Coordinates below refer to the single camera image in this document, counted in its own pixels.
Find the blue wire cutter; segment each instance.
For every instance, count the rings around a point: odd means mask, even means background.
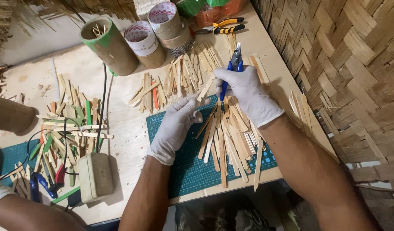
[[[243,61],[241,60],[241,43],[237,43],[237,46],[234,49],[234,54],[231,57],[231,60],[228,62],[228,68],[227,70],[229,71],[234,71],[234,68],[236,69],[237,72],[243,72]],[[228,83],[226,81],[223,81],[221,84],[222,91],[220,93],[220,101],[224,100],[225,97],[225,92],[227,91]]]

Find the plywood table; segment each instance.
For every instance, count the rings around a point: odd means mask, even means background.
[[[301,94],[290,71],[287,69],[280,54],[276,50],[269,35],[264,29],[256,12],[250,3],[243,9],[238,17],[245,17],[246,30],[236,35],[237,41],[241,42],[242,56],[249,56],[254,53],[259,54],[264,69],[271,81],[271,89],[274,96],[277,97],[278,103],[286,110],[290,109],[288,96],[291,91]],[[220,53],[224,63],[229,60],[229,50],[226,46],[226,38],[220,34],[214,36],[199,35],[197,43],[211,41],[214,43],[216,50]],[[57,74],[70,79],[74,86],[79,86],[80,91],[85,93],[87,98],[101,98],[103,91],[103,66],[102,61],[84,45],[78,45],[66,50],[56,52],[51,55],[40,57],[25,64],[11,68],[5,72],[7,86],[5,89],[6,97],[25,94],[25,104],[35,107],[40,114],[46,112],[46,105],[57,99],[57,88],[53,69],[56,68]],[[116,191],[113,195],[104,200],[91,202],[73,209],[80,219],[86,224],[102,222],[121,217],[123,209],[126,206],[134,186],[142,170],[146,149],[149,145],[146,117],[148,113],[140,113],[138,107],[129,105],[128,100],[133,97],[135,91],[140,87],[144,72],[149,72],[153,76],[159,75],[164,79],[164,68],[155,70],[146,70],[139,66],[137,70],[129,76],[111,77],[108,73],[106,96],[107,107],[105,107],[105,117],[109,121],[109,134],[115,136],[114,139],[105,140],[101,152],[111,156],[111,167],[114,178]],[[44,86],[51,84],[53,87],[46,92],[44,97],[40,97],[41,90],[38,84]],[[209,95],[214,93],[213,86]],[[333,153],[331,145],[328,142],[323,130],[318,124],[315,117],[312,117],[312,132],[315,140],[320,143],[326,150]],[[23,136],[16,136],[9,132],[0,133],[0,148],[19,144],[27,141],[30,136],[40,130],[39,123],[28,133]],[[194,192],[185,196],[177,197],[171,200],[171,203],[183,202],[208,195],[218,194],[241,187],[251,186],[254,181],[254,175],[250,175],[249,183],[245,184],[241,179],[230,181],[228,188],[221,185],[213,186],[205,190]],[[274,181],[282,178],[278,169],[272,168],[261,172],[261,182]],[[60,195],[71,190],[67,182]],[[42,192],[44,203],[49,203],[49,196]],[[59,203],[66,206],[66,200]]]

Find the white power outlet box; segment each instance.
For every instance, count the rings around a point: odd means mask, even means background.
[[[78,160],[78,168],[83,203],[101,200],[113,194],[115,189],[107,154],[87,154]]]

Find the yellow and black pliers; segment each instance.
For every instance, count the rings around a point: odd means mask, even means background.
[[[213,24],[212,26],[207,26],[204,27],[201,30],[196,31],[196,34],[208,34],[208,33],[213,33],[213,34],[230,34],[234,33],[236,31],[242,30],[246,28],[245,25],[239,24],[230,28],[223,28],[227,24],[235,24],[235,23],[242,23],[244,21],[244,18],[239,17],[239,18],[226,18],[222,20],[218,24]]]

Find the blue tool handle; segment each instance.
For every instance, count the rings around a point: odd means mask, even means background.
[[[228,62],[227,70],[234,71],[233,64],[231,63],[231,61]],[[228,83],[226,81],[223,81],[223,83],[221,84],[222,91],[220,93],[220,101],[221,102],[223,102],[223,100],[224,100],[225,92],[227,91],[227,87],[228,87]]]
[[[243,72],[243,61],[241,60],[237,66],[237,72]]]
[[[30,174],[30,199],[31,201],[40,203],[39,199],[39,184],[37,182],[37,173]]]
[[[49,185],[48,185],[47,181],[45,180],[45,178],[40,173],[37,174],[37,181],[39,181],[39,183],[44,187],[44,189],[46,190],[46,192],[49,194],[49,196],[51,198],[53,198],[53,199],[57,198],[57,192],[56,191],[55,192],[49,191]]]

